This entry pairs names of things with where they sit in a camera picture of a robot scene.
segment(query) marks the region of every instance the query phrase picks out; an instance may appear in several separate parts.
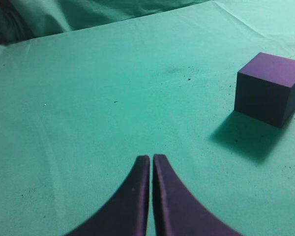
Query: foam cube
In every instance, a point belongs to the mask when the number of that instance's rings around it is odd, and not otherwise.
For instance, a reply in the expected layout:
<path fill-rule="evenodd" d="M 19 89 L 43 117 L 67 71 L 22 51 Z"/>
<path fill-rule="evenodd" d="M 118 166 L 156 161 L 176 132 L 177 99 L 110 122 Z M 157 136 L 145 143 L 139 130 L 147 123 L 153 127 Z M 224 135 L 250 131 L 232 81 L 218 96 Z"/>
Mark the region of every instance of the foam cube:
<path fill-rule="evenodd" d="M 295 111 L 295 60 L 257 54 L 237 73 L 235 111 L 282 127 Z"/>

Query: cube top face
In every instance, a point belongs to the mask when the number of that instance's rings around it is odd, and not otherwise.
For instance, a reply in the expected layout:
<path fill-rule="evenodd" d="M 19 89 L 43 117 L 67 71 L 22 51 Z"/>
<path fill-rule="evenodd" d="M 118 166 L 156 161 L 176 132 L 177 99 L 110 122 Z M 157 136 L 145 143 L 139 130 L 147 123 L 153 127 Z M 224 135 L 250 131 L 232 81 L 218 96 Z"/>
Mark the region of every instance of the cube top face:
<path fill-rule="evenodd" d="M 239 73 L 291 88 L 295 84 L 295 60 L 259 53 Z"/>

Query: green tablecloth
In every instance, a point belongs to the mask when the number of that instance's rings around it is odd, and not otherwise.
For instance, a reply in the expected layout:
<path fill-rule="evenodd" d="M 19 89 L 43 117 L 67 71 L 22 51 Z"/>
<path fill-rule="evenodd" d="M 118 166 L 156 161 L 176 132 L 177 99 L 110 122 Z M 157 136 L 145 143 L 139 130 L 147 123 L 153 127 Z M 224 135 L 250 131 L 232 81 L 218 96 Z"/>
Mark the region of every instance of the green tablecloth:
<path fill-rule="evenodd" d="M 295 114 L 277 129 L 232 113 L 236 72 L 260 51 L 295 59 L 295 0 L 0 46 L 0 236 L 72 230 L 154 153 L 242 234 L 295 236 Z"/>

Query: green fabric surface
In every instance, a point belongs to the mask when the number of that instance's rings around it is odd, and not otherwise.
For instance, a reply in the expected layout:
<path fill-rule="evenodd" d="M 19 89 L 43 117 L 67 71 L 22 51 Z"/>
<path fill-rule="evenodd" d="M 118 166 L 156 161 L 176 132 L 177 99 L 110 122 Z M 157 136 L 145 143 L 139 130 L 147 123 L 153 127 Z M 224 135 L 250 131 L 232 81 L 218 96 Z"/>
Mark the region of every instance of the green fabric surface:
<path fill-rule="evenodd" d="M 260 51 L 295 59 L 295 0 L 208 1 L 0 46 L 0 236 L 72 230 L 154 153 L 243 235 L 295 236 L 295 114 L 277 129 L 232 112 L 236 73 Z"/>
<path fill-rule="evenodd" d="M 80 30 L 207 0 L 0 0 L 0 44 Z"/>

